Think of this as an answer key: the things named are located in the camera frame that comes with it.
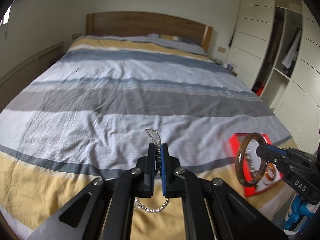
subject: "electrical outlet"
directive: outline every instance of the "electrical outlet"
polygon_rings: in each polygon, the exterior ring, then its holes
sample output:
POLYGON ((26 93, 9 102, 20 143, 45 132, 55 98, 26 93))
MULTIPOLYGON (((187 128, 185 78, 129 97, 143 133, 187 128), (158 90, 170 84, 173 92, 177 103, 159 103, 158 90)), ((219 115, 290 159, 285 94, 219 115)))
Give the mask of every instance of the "electrical outlet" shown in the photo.
POLYGON ((71 39, 72 39, 72 40, 76 40, 76 39, 78 39, 80 36, 81 36, 81 33, 74 33, 74 34, 72 34, 71 39))
POLYGON ((225 53, 226 50, 227 50, 227 49, 225 49, 225 48, 223 48, 223 47, 219 47, 219 48, 218 48, 218 51, 220 51, 220 52, 222 52, 222 53, 225 53))

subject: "silver chain necklace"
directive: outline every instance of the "silver chain necklace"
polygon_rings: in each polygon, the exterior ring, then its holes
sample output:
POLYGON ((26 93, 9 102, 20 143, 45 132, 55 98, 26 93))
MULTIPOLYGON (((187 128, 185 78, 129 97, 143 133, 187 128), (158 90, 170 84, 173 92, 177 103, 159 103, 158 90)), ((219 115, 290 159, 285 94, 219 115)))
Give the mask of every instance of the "silver chain necklace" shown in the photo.
MULTIPOLYGON (((155 176, 157 174, 160 175, 160 178, 162 179, 162 174, 161 174, 161 152, 160 152, 160 146, 161 146, 161 138, 158 133, 158 130, 152 130, 152 129, 145 129, 145 132, 147 135, 150 137, 154 145, 156 146, 156 171, 155 171, 155 176), (155 132, 158 136, 158 140, 156 140, 150 132, 155 132)), ((134 207, 135 208, 140 208, 148 213, 159 213, 162 210, 166 208, 166 206, 169 204, 170 198, 167 198, 167 200, 163 203, 163 205, 159 208, 152 209, 152 208, 147 208, 145 205, 141 204, 140 199, 134 198, 134 207)))

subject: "wooden headboard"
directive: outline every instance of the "wooden headboard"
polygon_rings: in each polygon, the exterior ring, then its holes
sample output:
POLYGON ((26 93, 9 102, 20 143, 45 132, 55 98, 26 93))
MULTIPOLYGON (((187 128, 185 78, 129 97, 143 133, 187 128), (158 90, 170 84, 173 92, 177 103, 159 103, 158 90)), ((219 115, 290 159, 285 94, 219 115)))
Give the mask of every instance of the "wooden headboard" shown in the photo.
POLYGON ((213 28, 166 14, 149 12, 104 12, 87 14, 85 35, 146 36, 159 33, 195 39, 208 50, 213 28))

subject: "bed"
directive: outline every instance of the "bed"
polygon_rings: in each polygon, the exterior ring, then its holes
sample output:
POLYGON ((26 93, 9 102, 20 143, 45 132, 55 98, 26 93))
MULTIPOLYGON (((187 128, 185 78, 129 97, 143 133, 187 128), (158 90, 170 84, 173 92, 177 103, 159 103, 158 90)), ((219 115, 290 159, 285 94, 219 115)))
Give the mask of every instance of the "bed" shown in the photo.
MULTIPOLYGON (((87 36, 0 114, 0 209, 19 238, 94 178, 134 167, 151 143, 145 128, 159 130, 181 166, 220 177, 242 196, 228 146, 234 133, 267 133, 276 146, 295 146, 267 105, 206 57, 211 33, 162 14, 87 15, 87 36)), ((281 181, 247 201, 272 219, 291 193, 281 181)), ((141 201, 156 208, 163 200, 157 180, 154 196, 141 201)), ((135 210, 131 238, 185 239, 181 200, 160 214, 135 210)))

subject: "gray stripe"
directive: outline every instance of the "gray stripe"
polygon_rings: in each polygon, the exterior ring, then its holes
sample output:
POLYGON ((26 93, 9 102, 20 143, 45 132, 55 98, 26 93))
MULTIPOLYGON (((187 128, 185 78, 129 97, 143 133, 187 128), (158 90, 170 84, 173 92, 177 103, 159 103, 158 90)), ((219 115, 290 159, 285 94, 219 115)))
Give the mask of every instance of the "gray stripe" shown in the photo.
POLYGON ((102 115, 143 114, 195 117, 274 115, 261 101, 227 98, 220 95, 117 88, 23 91, 7 106, 7 109, 44 112, 94 111, 102 115))
POLYGON ((52 81, 34 81, 29 86, 26 87, 28 91, 42 91, 42 90, 57 90, 57 89, 69 89, 71 86, 76 85, 77 87, 93 87, 98 88, 99 86, 104 87, 117 87, 117 88, 169 88, 175 90, 176 92, 215 92, 219 94, 234 94, 242 97, 246 97, 250 100, 261 101, 256 94, 251 91, 234 91, 226 87, 216 87, 209 85, 200 85, 200 84, 190 84, 185 82, 172 82, 169 80, 157 80, 157 79, 148 79, 148 80, 139 80, 137 78, 128 78, 128 79, 113 79, 110 77, 101 77, 101 78, 79 78, 79 79, 64 79, 64 80, 52 80, 52 81))
POLYGON ((107 51, 102 49, 77 49, 68 51, 60 62, 80 62, 84 60, 141 60, 158 63, 180 64, 187 67, 195 67, 210 70, 212 72, 228 73, 224 67, 213 62, 197 60, 177 55, 167 55, 154 52, 129 51, 125 49, 107 51))
POLYGON ((10 149, 0 144, 0 151, 18 159, 25 163, 37 165, 39 167, 49 169, 52 171, 61 171, 74 174, 87 174, 94 176, 101 176, 105 179, 112 179, 118 177, 124 170, 121 169, 98 169, 91 164, 77 164, 77 163, 62 163, 51 161, 47 159, 40 159, 32 157, 16 150, 10 149))
POLYGON ((186 166, 185 169, 192 171, 193 173, 201 173, 208 170, 220 168, 229 164, 235 163, 235 157, 226 157, 224 159, 214 160, 212 162, 198 165, 198 166, 186 166))
MULTIPOLYGON (((29 163, 32 165, 36 165, 48 170, 52 171, 60 171, 60 172, 67 172, 67 173, 74 173, 74 174, 86 174, 86 175, 94 175, 94 176, 101 176, 105 179, 112 179, 119 177, 125 170, 121 169, 98 169, 91 164, 77 164, 77 163, 62 163, 51 161, 47 159, 40 159, 33 156, 29 156, 18 152, 16 150, 10 149, 0 144, 0 151, 20 160, 25 163, 29 163)), ((203 165, 199 166, 186 166, 185 169, 193 172, 193 173, 201 173, 207 170, 220 168, 226 166, 228 164, 232 164, 235 162, 234 157, 227 157, 220 160, 215 160, 203 165)))

